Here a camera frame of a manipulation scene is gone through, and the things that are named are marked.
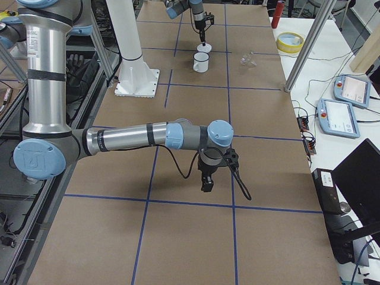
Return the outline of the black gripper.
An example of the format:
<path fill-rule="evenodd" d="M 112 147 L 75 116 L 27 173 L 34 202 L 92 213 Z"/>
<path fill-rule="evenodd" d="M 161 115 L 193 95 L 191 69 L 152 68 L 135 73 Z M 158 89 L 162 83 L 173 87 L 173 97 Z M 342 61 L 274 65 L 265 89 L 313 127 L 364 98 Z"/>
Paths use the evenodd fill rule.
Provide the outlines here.
<path fill-rule="evenodd" d="M 219 162 L 217 165 L 209 165 L 204 163 L 202 160 L 198 160 L 198 170 L 201 171 L 202 192 L 212 191 L 214 186 L 212 174 L 216 172 L 222 164 L 222 162 Z"/>
<path fill-rule="evenodd" d="M 205 44 L 205 27 L 206 27 L 205 19 L 194 20 L 194 24 L 195 24 L 195 29 L 199 34 L 201 44 L 204 45 Z"/>

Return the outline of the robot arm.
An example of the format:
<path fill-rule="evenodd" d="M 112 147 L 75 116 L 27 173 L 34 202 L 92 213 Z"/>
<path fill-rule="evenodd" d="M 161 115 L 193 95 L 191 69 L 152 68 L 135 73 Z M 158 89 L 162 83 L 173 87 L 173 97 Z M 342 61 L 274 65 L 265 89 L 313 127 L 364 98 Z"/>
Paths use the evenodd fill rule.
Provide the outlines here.
<path fill-rule="evenodd" d="M 195 30 L 199 34 L 201 44 L 205 46 L 206 13 L 204 11 L 202 0 L 166 0 L 164 1 L 164 5 L 166 7 L 166 13 L 170 19 L 174 19 L 190 9 L 194 19 Z"/>
<path fill-rule="evenodd" d="M 67 35 L 76 27 L 91 28 L 89 1 L 20 1 L 18 13 L 26 27 L 29 121 L 15 147 L 16 168 L 25 176 L 46 180 L 60 175 L 80 159 L 108 151 L 161 146 L 198 153 L 202 191 L 214 185 L 219 167 L 238 169 L 231 148 L 232 126 L 216 120 L 207 126 L 186 119 L 113 129 L 72 129 L 66 117 Z"/>

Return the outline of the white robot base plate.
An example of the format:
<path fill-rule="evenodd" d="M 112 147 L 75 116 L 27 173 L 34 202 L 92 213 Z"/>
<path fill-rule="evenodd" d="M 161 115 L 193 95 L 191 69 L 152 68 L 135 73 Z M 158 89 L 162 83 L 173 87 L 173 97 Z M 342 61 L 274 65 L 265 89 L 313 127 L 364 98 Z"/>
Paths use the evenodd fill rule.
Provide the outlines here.
<path fill-rule="evenodd" d="M 148 69 L 147 75 L 136 73 L 132 67 L 128 71 L 120 71 L 115 95 L 153 98 L 156 95 L 159 76 L 159 69 Z"/>

